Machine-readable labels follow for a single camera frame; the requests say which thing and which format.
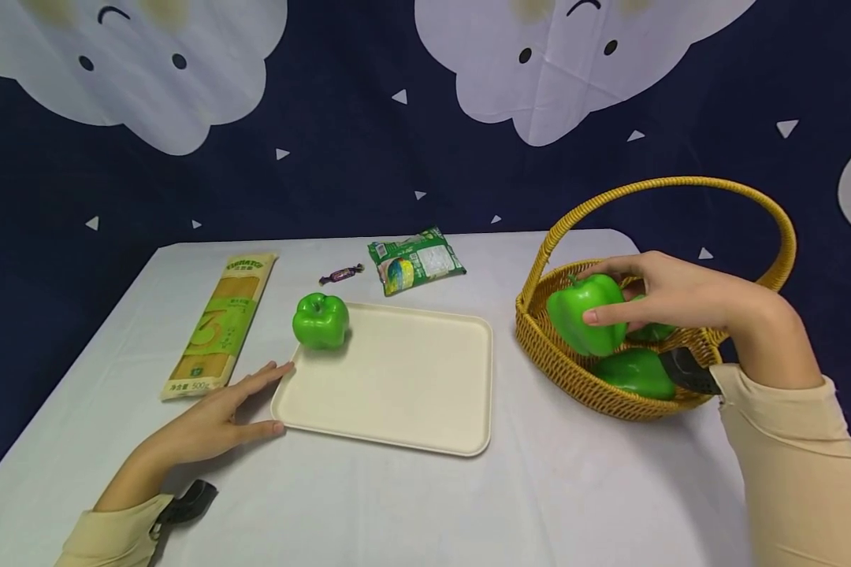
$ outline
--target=white tray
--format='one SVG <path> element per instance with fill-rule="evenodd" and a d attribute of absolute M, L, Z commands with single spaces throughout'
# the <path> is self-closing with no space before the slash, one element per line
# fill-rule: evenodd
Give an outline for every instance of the white tray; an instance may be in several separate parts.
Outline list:
<path fill-rule="evenodd" d="M 492 328 L 478 317 L 348 303 L 341 350 L 300 346 L 271 400 L 289 428 L 474 456 L 492 418 Z"/>

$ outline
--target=table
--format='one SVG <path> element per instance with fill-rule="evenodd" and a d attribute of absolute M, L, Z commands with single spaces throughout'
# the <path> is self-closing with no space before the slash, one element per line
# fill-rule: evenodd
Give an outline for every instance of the table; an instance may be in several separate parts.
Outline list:
<path fill-rule="evenodd" d="M 652 424 L 601 416 L 529 363 L 514 300 L 544 233 L 455 235 L 469 270 L 385 298 L 371 239 L 178 244 L 158 250 L 0 464 L 0 565 L 51 565 L 131 449 L 185 410 L 158 393 L 225 258 L 281 253 L 235 380 L 286 361 L 296 301 L 318 278 L 348 301 L 484 317 L 495 331 L 492 442 L 474 459 L 290 431 L 179 469 L 221 494 L 173 531 L 164 567 L 222 565 L 750 565 L 740 470 L 715 402 Z M 615 231 L 572 231 L 551 265 L 627 254 Z M 269 416 L 260 395 L 247 419 Z"/>

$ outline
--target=woven basket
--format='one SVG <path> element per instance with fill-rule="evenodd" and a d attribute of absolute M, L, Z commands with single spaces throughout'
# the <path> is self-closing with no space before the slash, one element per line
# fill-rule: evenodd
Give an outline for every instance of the woven basket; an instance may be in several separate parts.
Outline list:
<path fill-rule="evenodd" d="M 788 280 L 788 275 L 794 264 L 797 240 L 788 215 L 771 198 L 762 195 L 752 187 L 734 181 L 710 177 L 664 177 L 640 181 L 640 183 L 617 187 L 617 189 L 591 198 L 590 201 L 564 215 L 545 236 L 545 241 L 533 263 L 533 269 L 530 270 L 529 278 L 526 279 L 526 284 L 523 284 L 523 291 L 517 296 L 517 341 L 520 342 L 521 347 L 533 360 L 533 363 L 539 366 L 539 369 L 545 372 L 545 375 L 552 382 L 558 384 L 558 387 L 561 387 L 572 398 L 597 412 L 629 421 L 650 421 L 683 410 L 691 410 L 693 407 L 704 404 L 710 398 L 707 395 L 695 394 L 678 388 L 675 399 L 660 401 L 642 398 L 640 395 L 609 386 L 587 370 L 593 367 L 598 358 L 582 357 L 569 348 L 552 327 L 548 312 L 545 310 L 545 301 L 552 293 L 570 286 L 569 274 L 579 274 L 583 269 L 598 262 L 597 259 L 595 261 L 589 259 L 588 261 L 575 262 L 553 269 L 545 276 L 541 275 L 552 250 L 577 222 L 616 198 L 654 189 L 654 187 L 680 185 L 716 187 L 716 189 L 738 193 L 738 195 L 752 198 L 754 202 L 759 203 L 772 215 L 779 226 L 782 242 L 779 245 L 779 255 L 772 263 L 772 267 L 756 281 L 759 285 L 778 291 L 785 280 Z M 722 362 L 722 357 L 719 356 L 719 344 L 726 338 L 728 338 L 728 335 L 716 329 L 680 328 L 663 342 L 636 343 L 628 340 L 620 350 L 629 347 L 648 347 L 656 352 L 665 352 L 677 347 L 688 347 L 690 352 L 693 352 L 697 362 L 707 368 L 707 366 Z"/>

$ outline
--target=green package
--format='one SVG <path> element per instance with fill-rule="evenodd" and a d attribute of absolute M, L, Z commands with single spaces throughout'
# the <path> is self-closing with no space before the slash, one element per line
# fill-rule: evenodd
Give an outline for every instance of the green package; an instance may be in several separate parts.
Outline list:
<path fill-rule="evenodd" d="M 368 245 L 385 297 L 432 280 L 466 274 L 453 247 L 438 227 L 428 228 L 401 243 Z"/>

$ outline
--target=fabric backdrop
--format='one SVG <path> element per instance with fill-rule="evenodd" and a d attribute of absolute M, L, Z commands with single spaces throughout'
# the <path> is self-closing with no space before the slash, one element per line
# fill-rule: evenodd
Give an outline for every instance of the fabric backdrop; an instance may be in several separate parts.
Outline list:
<path fill-rule="evenodd" d="M 788 211 L 851 424 L 851 2 L 0 0 L 0 458 L 158 246 L 539 231 L 681 174 Z M 582 226 L 750 279 L 778 246 L 701 187 Z"/>

